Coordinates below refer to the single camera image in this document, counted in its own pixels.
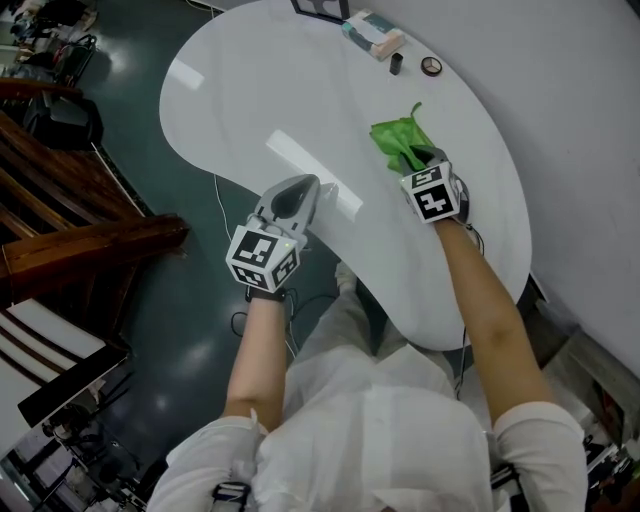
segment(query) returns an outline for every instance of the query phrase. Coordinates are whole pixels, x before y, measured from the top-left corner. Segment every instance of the gray floor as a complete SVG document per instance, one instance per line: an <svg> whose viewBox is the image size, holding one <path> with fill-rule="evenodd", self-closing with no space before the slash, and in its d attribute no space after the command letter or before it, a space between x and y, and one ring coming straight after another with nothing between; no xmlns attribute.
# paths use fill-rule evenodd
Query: gray floor
<svg viewBox="0 0 640 512"><path fill-rule="evenodd" d="M103 146L154 213L174 212L192 228L186 259L164 257L139 285L125 325L136 372L131 392L109 411L110 428L145 463L215 419L239 338L230 330L246 309L243 288L224 263L228 241L213 175L182 160L164 139L158 100L166 70L210 14L181 0L101 0L95 32L99 52L79 87L100 110ZM233 229L257 196L224 179L220 191ZM336 258L316 239L290 281L300 300L335 294ZM329 300L305 308L295 324L304 339Z"/></svg>

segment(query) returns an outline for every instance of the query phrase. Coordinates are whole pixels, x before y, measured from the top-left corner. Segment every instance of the kidney-shaped table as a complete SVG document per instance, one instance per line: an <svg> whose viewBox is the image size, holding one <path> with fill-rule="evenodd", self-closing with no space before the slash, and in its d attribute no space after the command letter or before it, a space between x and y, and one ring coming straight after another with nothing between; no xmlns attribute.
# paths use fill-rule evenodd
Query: kidney-shaped table
<svg viewBox="0 0 640 512"><path fill-rule="evenodd" d="M422 73L422 59L435 54L412 37L398 51L404 61L393 76L389 59L375 60L337 24L295 14L286 0L244 5L208 22L178 52L160 120L185 160L256 194L317 175L323 187L311 230L404 336L451 350L461 346L463 323L442 247L410 211L371 125L406 117L422 102L416 120L467 183L470 220L516 300L531 263L529 219L509 151L474 93L442 59L439 76Z"/></svg>

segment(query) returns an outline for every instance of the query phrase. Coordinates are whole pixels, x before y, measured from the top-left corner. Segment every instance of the green cloth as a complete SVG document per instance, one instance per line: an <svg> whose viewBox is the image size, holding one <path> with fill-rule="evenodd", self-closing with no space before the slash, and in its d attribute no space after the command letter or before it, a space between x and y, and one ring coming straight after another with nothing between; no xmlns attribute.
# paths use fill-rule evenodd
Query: green cloth
<svg viewBox="0 0 640 512"><path fill-rule="evenodd" d="M389 155L387 167L392 171L402 172L398 162L400 153L407 155L414 171L421 171L425 168L424 164L413 155L411 150L411 146L433 147L433 142L425 135L413 117L413 113L420 105L422 103L418 102L413 106L410 117L374 124L371 127L369 135L371 135L380 150L385 155Z"/></svg>

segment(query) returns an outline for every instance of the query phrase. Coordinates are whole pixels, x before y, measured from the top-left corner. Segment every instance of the small bottle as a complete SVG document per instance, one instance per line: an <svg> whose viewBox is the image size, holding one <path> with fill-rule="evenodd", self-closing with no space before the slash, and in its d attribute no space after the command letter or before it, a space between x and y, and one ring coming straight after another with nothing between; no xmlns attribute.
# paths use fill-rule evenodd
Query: small bottle
<svg viewBox="0 0 640 512"><path fill-rule="evenodd" d="M389 67L389 72L392 75L397 75L398 73L400 73L400 68L402 67L402 55L400 55L399 53L394 53L391 56L391 66Z"/></svg>

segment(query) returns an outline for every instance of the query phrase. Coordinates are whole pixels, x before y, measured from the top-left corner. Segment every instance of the white shirt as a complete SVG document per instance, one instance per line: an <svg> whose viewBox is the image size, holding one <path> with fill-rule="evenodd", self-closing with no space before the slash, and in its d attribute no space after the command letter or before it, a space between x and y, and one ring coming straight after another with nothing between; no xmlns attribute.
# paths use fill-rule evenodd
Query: white shirt
<svg viewBox="0 0 640 512"><path fill-rule="evenodd" d="M338 347L287 373L285 421L222 418L178 446L150 512L205 512L219 483L252 486L271 511L508 512L492 493L487 441L434 363L410 346L382 362ZM582 512L583 432L549 403L523 404L494 426L532 511Z"/></svg>

